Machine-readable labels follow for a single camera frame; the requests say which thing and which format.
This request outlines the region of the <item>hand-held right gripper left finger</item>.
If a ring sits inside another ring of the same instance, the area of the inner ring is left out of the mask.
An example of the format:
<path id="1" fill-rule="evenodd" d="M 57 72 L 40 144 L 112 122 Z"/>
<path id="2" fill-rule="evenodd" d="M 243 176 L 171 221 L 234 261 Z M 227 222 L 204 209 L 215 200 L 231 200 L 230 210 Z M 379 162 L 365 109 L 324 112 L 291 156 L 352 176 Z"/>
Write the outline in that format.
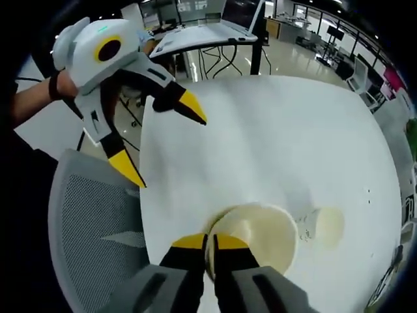
<path id="1" fill-rule="evenodd" d="M 204 290 L 208 235 L 187 235 L 171 244 L 159 265 L 147 267 L 148 281 L 134 312 L 196 312 Z"/>

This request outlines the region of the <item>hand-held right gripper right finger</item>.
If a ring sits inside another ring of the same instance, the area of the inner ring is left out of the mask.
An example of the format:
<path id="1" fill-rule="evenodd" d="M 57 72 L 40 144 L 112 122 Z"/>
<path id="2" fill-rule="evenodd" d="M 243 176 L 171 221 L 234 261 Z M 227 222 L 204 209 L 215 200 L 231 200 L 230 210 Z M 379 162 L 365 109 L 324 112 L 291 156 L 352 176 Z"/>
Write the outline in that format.
<path id="1" fill-rule="evenodd" d="M 242 240 L 213 238 L 214 290 L 221 312 L 315 312 L 307 293 L 271 266 L 260 266 Z"/>

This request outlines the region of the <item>person's left hand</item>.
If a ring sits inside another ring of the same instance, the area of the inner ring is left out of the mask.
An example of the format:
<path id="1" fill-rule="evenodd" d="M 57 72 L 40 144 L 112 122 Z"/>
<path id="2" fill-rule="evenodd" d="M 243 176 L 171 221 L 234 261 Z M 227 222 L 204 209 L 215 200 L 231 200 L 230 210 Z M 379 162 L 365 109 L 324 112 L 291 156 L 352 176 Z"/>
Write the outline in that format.
<path id="1" fill-rule="evenodd" d="M 75 98 L 78 95 L 78 88 L 67 70 L 62 70 L 57 75 L 57 91 L 62 98 Z"/>

